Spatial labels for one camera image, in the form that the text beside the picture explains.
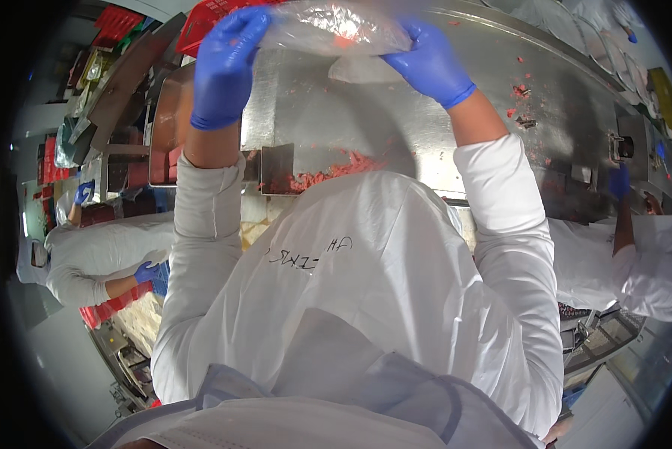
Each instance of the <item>gloved hand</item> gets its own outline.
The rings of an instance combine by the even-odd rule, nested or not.
[[[139,265],[138,268],[136,268],[136,273],[134,273],[134,277],[136,278],[137,283],[141,284],[142,282],[151,281],[153,278],[156,277],[156,274],[158,274],[159,264],[156,264],[154,266],[149,265],[151,265],[151,260],[148,262],[144,262],[143,264]]]
[[[221,129],[239,119],[251,96],[257,45],[270,23],[268,8],[242,8],[206,35],[198,47],[191,126]]]
[[[82,205],[84,201],[89,197],[89,195],[94,192],[94,187],[96,186],[97,181],[91,180],[88,183],[79,185],[79,188],[76,189],[76,193],[73,196],[73,203],[76,205]]]
[[[611,168],[608,174],[610,175],[610,180],[608,181],[610,193],[613,193],[618,201],[621,201],[630,193],[630,173],[628,172],[628,166],[621,162],[620,168]]]
[[[417,19],[401,21],[414,41],[410,52],[381,56],[411,86],[445,109],[473,94],[475,84],[458,62],[448,38],[438,27]]]

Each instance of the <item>stainless steel surface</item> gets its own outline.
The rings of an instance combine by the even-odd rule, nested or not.
[[[623,53],[623,57],[626,59],[626,67],[628,67],[628,73],[633,79],[633,85],[636,86],[636,93],[641,98],[643,103],[646,105],[651,103],[647,89],[648,78],[645,75],[645,71],[641,69],[638,61],[633,59],[633,57],[628,55],[628,53]]]
[[[630,169],[630,184],[658,198],[666,193],[672,199],[672,148],[668,139],[664,139],[660,131],[642,115],[618,118],[618,133],[621,137],[629,136],[633,139],[633,158],[626,159]],[[657,155],[659,142],[664,145],[665,163]]]
[[[581,16],[575,16],[575,20],[579,24],[581,31],[583,31],[583,38],[585,39],[590,57],[606,73],[615,75],[612,58],[610,57],[608,47],[605,46],[600,30]]]
[[[194,103],[196,64],[174,70],[163,81],[151,129],[149,184],[175,187],[168,181],[168,153],[186,141],[189,117]]]
[[[146,31],[129,46],[126,53],[99,81],[98,88],[89,98],[89,103],[79,118],[70,143],[79,138],[78,130],[86,129],[86,125],[91,123],[97,126],[97,130],[90,145],[99,151],[104,150],[131,95],[179,34],[185,21],[186,16],[177,14],[154,33]]]
[[[603,42],[605,43],[605,48],[608,49],[608,54],[610,55],[610,60],[612,61],[615,72],[618,74],[618,79],[620,82],[628,89],[630,92],[636,91],[636,84],[633,81],[633,77],[630,75],[628,70],[628,63],[626,62],[626,56],[623,53],[623,50],[620,49],[618,44],[608,36],[607,34],[601,34]]]
[[[645,317],[625,310],[618,310],[602,320],[595,320],[588,329],[585,344],[565,355],[565,379],[590,371],[627,348],[637,338],[645,321]]]
[[[483,0],[483,4],[547,31],[578,52],[587,54],[583,32],[573,14],[559,1]]]
[[[430,9],[425,19],[447,33],[475,84],[509,130],[523,138],[531,166],[563,175],[553,204],[576,205],[589,193],[587,185],[571,182],[571,164],[607,172],[598,167],[611,166],[608,134],[617,131],[615,108],[635,113],[619,96],[622,87],[595,61],[544,31],[484,6],[451,3],[459,11]],[[454,21],[460,24],[449,24]],[[449,198],[466,199],[452,163],[456,144],[443,108],[405,83],[330,80],[333,61],[288,50],[259,53],[251,102],[244,111],[242,149],[293,143],[295,173],[345,163],[340,149],[358,150],[387,159],[387,169],[414,176]],[[530,90],[527,98],[513,93],[513,85],[520,84]],[[510,119],[508,109],[516,110]],[[537,126],[519,126],[519,116]],[[541,186],[547,190],[554,184]],[[601,198],[589,201],[597,209],[592,219],[607,215]],[[549,215],[572,218],[563,213]]]

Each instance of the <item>worker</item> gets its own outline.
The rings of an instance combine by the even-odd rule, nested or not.
[[[672,322],[672,216],[632,216],[630,175],[610,171],[618,219],[583,226],[549,220],[555,242],[558,301],[576,309],[629,312]],[[661,212],[660,204],[648,200]]]
[[[81,206],[94,181],[79,185],[69,221],[42,244],[19,237],[17,276],[46,286],[62,305],[99,305],[129,292],[159,271],[173,242],[173,214],[114,220],[80,229]]]
[[[553,242],[522,141],[439,28],[404,20],[412,50],[383,58],[451,118],[475,261],[439,195],[392,172],[310,187],[241,254],[238,120],[269,22],[239,9],[198,49],[151,359],[165,405],[92,447],[543,447],[563,387]]]
[[[628,35],[629,41],[638,43],[633,27],[643,27],[643,23],[625,0],[563,0],[563,6],[600,31],[621,28]]]

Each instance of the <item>white protective suit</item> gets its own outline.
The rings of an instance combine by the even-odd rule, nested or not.
[[[558,301],[577,309],[620,305],[672,321],[672,216],[634,216],[635,246],[612,255],[615,219],[583,226],[549,219]]]
[[[460,147],[454,160],[479,229],[475,263],[446,204],[391,172],[309,188],[241,256],[244,161],[197,169],[182,156],[152,353],[161,401],[195,397],[209,364],[270,391],[304,311],[317,308],[383,351],[472,383],[545,436],[561,408],[563,357],[538,187],[515,134]]]
[[[89,449],[142,437],[172,449],[545,446],[473,385],[384,353],[323,310],[304,311],[280,368],[268,391],[211,364],[194,399],[129,416]]]
[[[134,274],[143,262],[165,261],[172,244],[172,212],[57,226],[44,242],[51,255],[46,287],[62,305],[99,305],[109,300],[108,280]]]

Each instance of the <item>face mask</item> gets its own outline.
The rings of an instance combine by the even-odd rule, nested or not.
[[[41,267],[49,262],[49,253],[40,242],[35,241],[32,243],[32,251],[34,251],[35,266]]]

